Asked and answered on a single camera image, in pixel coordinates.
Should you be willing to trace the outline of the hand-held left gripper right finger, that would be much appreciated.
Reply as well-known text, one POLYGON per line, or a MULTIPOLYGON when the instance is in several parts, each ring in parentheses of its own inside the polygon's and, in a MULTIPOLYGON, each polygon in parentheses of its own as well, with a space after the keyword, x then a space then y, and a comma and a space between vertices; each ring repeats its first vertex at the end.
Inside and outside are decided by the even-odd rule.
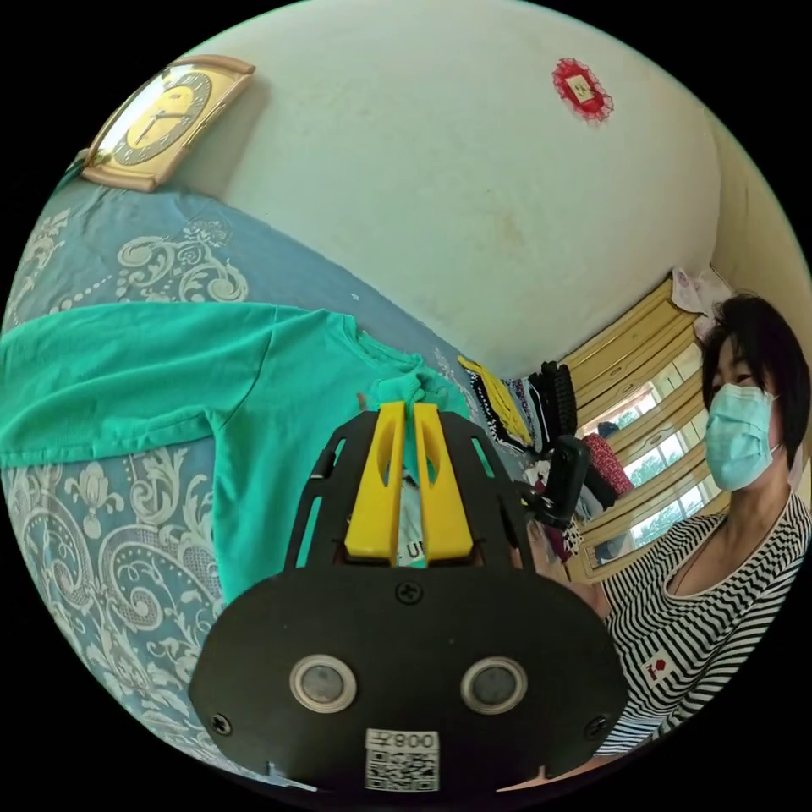
POLYGON ((442 427, 444 415, 434 404, 414 406, 420 516, 427 566, 467 561, 474 548, 442 427))

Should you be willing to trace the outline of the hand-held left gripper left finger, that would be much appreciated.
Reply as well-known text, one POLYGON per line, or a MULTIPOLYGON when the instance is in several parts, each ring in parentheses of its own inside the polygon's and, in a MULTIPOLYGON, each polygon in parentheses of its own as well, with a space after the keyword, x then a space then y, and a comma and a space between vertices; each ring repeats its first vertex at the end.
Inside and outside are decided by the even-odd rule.
POLYGON ((349 559, 398 556, 403 479, 404 403, 384 403, 374 418, 344 547, 349 559))

